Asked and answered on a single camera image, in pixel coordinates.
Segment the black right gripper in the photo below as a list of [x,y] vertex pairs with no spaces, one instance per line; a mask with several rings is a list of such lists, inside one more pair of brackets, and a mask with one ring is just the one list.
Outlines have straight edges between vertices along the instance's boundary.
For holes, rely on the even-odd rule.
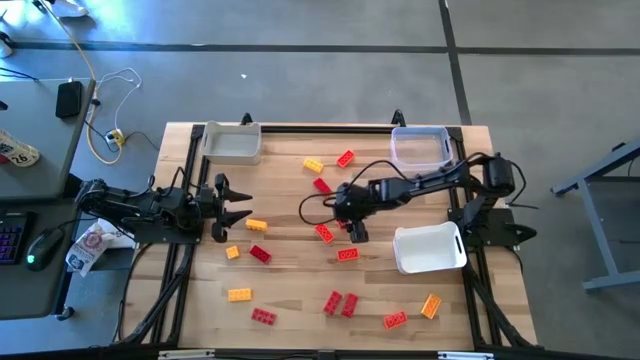
[[341,232],[350,234],[351,242],[356,244],[369,241],[364,219],[380,211],[382,205],[380,181],[375,180],[366,186],[341,184],[332,209],[336,221],[348,224],[348,228],[341,229]]

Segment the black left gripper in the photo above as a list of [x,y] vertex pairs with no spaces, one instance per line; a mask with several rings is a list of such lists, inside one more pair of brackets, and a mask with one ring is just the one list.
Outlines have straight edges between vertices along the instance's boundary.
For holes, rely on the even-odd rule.
[[211,225],[211,236],[217,243],[225,243],[228,239],[226,228],[253,213],[252,210],[227,211],[225,202],[241,202],[251,200],[252,196],[230,190],[229,181],[224,173],[215,176],[214,187],[202,185],[198,201],[203,218],[214,219]]

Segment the grey plastic bin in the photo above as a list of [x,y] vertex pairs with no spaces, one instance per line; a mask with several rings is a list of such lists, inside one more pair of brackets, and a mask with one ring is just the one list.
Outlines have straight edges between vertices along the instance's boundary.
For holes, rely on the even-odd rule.
[[219,165],[257,165],[261,160],[262,128],[258,123],[224,125],[210,121],[204,127],[201,152]]

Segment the white plastic bin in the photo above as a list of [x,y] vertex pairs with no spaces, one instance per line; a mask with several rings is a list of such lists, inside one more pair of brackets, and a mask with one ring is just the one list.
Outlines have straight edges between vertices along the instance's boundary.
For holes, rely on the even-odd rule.
[[392,245],[397,268],[404,275],[459,269],[467,264],[459,228],[450,221],[397,228]]

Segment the orange building block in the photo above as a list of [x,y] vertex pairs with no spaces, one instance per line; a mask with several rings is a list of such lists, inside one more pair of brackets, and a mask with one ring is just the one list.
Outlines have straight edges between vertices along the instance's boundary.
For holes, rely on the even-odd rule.
[[423,304],[423,307],[420,311],[420,313],[427,319],[432,320],[440,305],[441,305],[441,298],[435,294],[429,294]]

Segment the white snack bag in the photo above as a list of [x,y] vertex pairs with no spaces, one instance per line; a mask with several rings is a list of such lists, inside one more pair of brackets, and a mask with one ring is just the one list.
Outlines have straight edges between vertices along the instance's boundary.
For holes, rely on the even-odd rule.
[[115,234],[106,231],[96,222],[69,248],[65,257],[66,264],[72,272],[85,277],[114,240]]

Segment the black computer mouse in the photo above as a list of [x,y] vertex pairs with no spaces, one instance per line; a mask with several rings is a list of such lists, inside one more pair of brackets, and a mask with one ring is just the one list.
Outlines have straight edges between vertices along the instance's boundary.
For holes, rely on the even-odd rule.
[[27,269],[33,272],[44,270],[52,261],[63,237],[64,231],[59,227],[43,230],[27,250]]

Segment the black phone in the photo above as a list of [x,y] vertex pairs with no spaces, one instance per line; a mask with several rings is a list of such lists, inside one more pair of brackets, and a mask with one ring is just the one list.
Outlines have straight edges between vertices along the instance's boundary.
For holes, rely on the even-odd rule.
[[68,81],[58,86],[55,108],[57,118],[65,119],[80,113],[82,90],[80,81]]

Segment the light grey desk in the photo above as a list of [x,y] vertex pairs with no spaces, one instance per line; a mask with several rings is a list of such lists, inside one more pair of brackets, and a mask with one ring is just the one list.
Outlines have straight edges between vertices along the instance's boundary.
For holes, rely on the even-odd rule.
[[8,106],[0,111],[0,129],[40,153],[30,167],[0,165],[0,202],[49,200],[63,194],[95,88],[93,80],[82,79],[79,114],[60,119],[55,110],[58,88],[65,82],[0,82],[0,101]]

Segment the dark grey desk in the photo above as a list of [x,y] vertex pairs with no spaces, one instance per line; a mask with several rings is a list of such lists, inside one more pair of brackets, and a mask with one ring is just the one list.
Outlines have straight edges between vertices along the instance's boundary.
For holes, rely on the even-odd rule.
[[[67,270],[65,256],[79,222],[75,205],[71,200],[0,203],[0,211],[36,213],[20,262],[15,265],[0,265],[0,320],[60,314],[68,306],[66,297],[71,273]],[[43,230],[56,227],[64,231],[64,237],[52,261],[42,271],[29,271],[26,267],[29,246]]]

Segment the white numbered tag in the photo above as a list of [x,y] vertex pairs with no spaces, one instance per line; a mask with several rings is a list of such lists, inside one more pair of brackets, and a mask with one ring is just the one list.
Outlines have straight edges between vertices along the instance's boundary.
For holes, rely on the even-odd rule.
[[40,158],[39,151],[0,129],[0,154],[18,167],[30,167]]

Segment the black backlit keyboard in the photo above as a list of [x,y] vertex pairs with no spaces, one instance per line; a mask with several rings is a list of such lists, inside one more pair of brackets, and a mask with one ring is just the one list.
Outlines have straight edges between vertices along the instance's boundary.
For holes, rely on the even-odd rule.
[[36,213],[0,211],[0,265],[15,265],[29,239]]

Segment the white shoe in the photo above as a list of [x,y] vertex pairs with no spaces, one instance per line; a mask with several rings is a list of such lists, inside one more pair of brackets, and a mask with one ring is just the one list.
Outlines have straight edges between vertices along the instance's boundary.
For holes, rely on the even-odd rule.
[[51,11],[59,18],[80,18],[89,15],[89,11],[69,0],[48,0]]

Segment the black aluminium table frame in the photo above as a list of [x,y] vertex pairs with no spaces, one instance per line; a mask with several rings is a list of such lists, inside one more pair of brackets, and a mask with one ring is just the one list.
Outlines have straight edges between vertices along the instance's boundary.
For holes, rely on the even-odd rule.
[[[392,240],[399,227],[443,223],[450,208],[470,199],[463,190],[440,191],[414,199],[393,211],[370,217],[369,241],[357,246],[357,260],[339,262],[337,251],[351,248],[313,185],[306,158],[324,165],[323,179],[336,187],[347,180],[365,184],[388,177],[391,169],[389,126],[362,124],[271,124],[264,127],[262,156],[255,166],[196,166],[195,179],[224,173],[235,191],[252,196],[243,208],[268,224],[266,232],[237,223],[229,244],[240,257],[229,260],[226,246],[204,236],[194,250],[186,288],[169,302],[160,346],[164,349],[213,349],[219,354],[254,356],[323,355],[353,350],[372,357],[384,351],[472,350],[477,345],[506,345],[507,333],[487,312],[461,269],[401,274]],[[346,150],[354,160],[340,168]],[[335,239],[325,244],[315,226],[325,224]],[[258,245],[272,255],[263,264],[249,253]],[[250,288],[252,300],[229,302],[229,289]],[[323,312],[330,293],[343,295],[333,316]],[[347,293],[359,297],[354,315],[341,315]],[[429,294],[442,300],[430,320],[421,313]],[[251,319],[254,308],[277,315],[272,326]],[[387,315],[404,311],[408,322],[391,330]]]

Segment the silver metal bracket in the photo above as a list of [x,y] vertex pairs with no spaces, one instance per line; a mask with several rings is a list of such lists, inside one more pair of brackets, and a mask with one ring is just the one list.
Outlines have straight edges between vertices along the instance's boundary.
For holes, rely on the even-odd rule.
[[215,352],[207,349],[179,349],[160,351],[157,360],[213,360]]
[[438,360],[495,360],[492,353],[439,351]]

